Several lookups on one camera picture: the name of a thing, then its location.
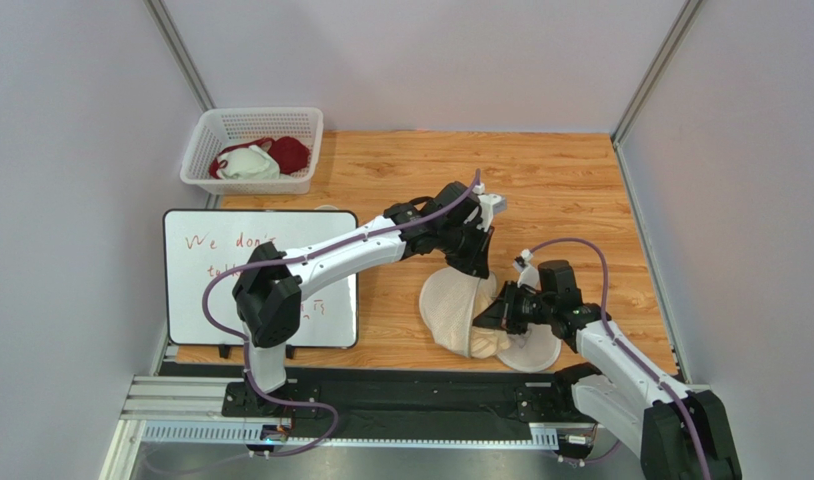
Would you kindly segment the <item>beige bra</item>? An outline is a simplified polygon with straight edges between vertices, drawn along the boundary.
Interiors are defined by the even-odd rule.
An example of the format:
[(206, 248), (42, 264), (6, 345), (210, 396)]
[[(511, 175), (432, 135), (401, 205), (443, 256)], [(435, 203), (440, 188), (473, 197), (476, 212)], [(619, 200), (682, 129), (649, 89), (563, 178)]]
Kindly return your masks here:
[(511, 341), (505, 331), (479, 327), (470, 330), (469, 356), (472, 358), (494, 357), (510, 346)]

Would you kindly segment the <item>round white bag lid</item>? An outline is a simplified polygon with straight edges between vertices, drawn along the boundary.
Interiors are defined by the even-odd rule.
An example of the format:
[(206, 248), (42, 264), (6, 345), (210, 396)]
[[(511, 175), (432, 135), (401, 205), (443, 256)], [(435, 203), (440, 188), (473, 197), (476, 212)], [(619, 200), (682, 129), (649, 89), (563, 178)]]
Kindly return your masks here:
[(509, 368), (525, 373), (549, 369), (559, 358), (562, 341), (550, 326), (529, 324), (524, 334), (508, 335), (509, 346), (497, 358)]

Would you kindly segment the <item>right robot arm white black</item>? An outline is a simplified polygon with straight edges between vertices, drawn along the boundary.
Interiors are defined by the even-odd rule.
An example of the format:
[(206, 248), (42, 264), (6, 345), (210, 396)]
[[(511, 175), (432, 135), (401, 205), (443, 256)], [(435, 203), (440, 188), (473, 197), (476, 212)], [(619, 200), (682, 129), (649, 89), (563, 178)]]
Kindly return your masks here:
[(723, 402), (658, 368), (630, 344), (607, 311), (582, 298), (572, 266), (515, 262), (518, 281), (504, 283), (476, 327), (561, 340), (584, 363), (560, 370), (569, 407), (609, 430), (636, 454), (648, 479), (740, 479), (743, 476)]

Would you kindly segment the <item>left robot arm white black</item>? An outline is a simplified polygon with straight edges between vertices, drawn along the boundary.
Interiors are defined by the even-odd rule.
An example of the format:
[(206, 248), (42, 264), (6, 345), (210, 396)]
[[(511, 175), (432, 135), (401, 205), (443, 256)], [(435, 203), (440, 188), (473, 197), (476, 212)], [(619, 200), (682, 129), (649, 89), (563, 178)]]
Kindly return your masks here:
[(473, 278), (489, 276), (492, 221), (506, 199), (482, 184), (452, 182), (434, 197), (397, 203), (365, 225), (317, 244), (280, 251), (256, 247), (232, 289), (243, 324), (245, 373), (259, 405), (286, 380), (288, 340), (301, 306), (320, 290), (362, 271), (441, 252), (447, 265)]

